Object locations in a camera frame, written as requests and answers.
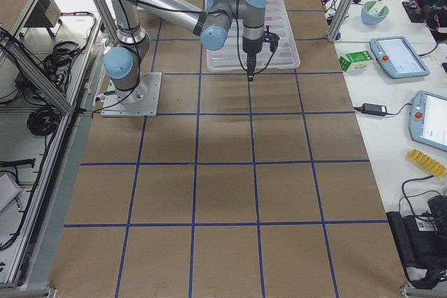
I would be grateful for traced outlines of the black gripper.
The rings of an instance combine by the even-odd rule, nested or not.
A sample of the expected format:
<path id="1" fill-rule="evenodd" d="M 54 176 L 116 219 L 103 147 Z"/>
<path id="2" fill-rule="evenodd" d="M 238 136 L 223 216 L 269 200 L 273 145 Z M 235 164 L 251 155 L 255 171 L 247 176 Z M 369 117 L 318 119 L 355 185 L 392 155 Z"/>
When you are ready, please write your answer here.
<path id="1" fill-rule="evenodd" d="M 263 48 L 263 28 L 243 27 L 242 49 L 247 53 L 247 80 L 252 82 L 256 71 L 256 54 Z"/>

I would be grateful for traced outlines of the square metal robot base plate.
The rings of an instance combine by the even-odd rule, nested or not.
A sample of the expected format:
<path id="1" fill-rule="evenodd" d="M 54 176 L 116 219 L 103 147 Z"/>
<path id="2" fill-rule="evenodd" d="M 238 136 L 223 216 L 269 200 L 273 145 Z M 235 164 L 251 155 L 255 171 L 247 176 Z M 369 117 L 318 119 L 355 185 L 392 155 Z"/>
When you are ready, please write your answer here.
<path id="1" fill-rule="evenodd" d="M 140 84 L 123 102 L 126 94 L 117 91 L 104 100 L 102 117 L 155 117 L 158 112 L 162 73 L 141 73 Z"/>

